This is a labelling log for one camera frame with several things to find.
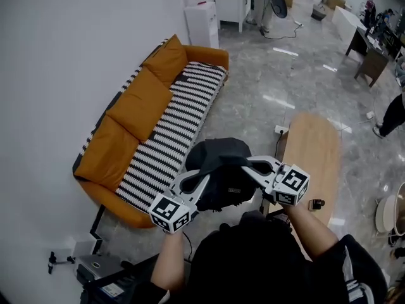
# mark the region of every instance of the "black pants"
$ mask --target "black pants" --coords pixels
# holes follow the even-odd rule
[[[371,15],[371,12],[366,10],[364,13],[364,25],[366,26],[366,28],[368,28],[370,26],[370,15]]]
[[[402,102],[402,94],[396,97],[388,106],[384,115],[384,122],[380,128],[381,136],[387,136],[398,126],[405,122],[405,108]]]

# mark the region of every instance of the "white pedestal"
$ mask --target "white pedestal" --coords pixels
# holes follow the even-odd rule
[[[209,2],[184,9],[191,44],[219,48],[215,3]]]

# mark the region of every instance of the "orange sofa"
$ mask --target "orange sofa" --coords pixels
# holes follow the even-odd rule
[[[220,87],[228,53],[159,45],[113,98],[73,165],[83,190],[128,225],[154,227],[147,209],[181,170]]]

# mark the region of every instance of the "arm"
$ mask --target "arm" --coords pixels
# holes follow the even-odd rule
[[[182,230],[166,234],[151,282],[168,291],[178,291],[184,284],[184,249]]]
[[[304,205],[285,206],[284,209],[302,246],[312,260],[338,243],[337,236],[312,215]]]

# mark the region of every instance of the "grey tile floor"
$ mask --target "grey tile floor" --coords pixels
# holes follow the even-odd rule
[[[355,80],[358,58],[355,52],[345,57],[347,46],[331,23],[332,12],[322,22],[312,19],[311,12],[311,0],[294,0],[286,19],[273,17],[272,37],[293,35],[294,20],[303,23],[295,39],[273,41],[264,39],[252,25],[245,24],[241,34],[237,24],[222,25],[220,47],[230,55],[229,80],[208,115],[199,141],[236,137],[250,146],[253,155],[272,155],[278,139],[276,125],[288,126],[300,111],[328,118],[340,130],[342,139],[339,195],[333,214],[337,220],[329,226],[339,237],[352,234],[393,281],[402,262],[389,259],[387,238],[376,236],[373,218],[376,200],[396,193],[405,182],[405,128],[381,140],[371,131],[374,120],[361,122],[371,110],[382,118],[400,93],[392,72],[394,65],[388,65],[372,88],[368,87],[369,78]],[[222,222],[236,224],[244,211],[257,209],[260,201],[257,193],[250,203],[198,215],[185,228],[193,248]],[[132,262],[156,254],[163,238],[159,229],[131,229],[108,213],[98,232],[105,240],[104,252]]]

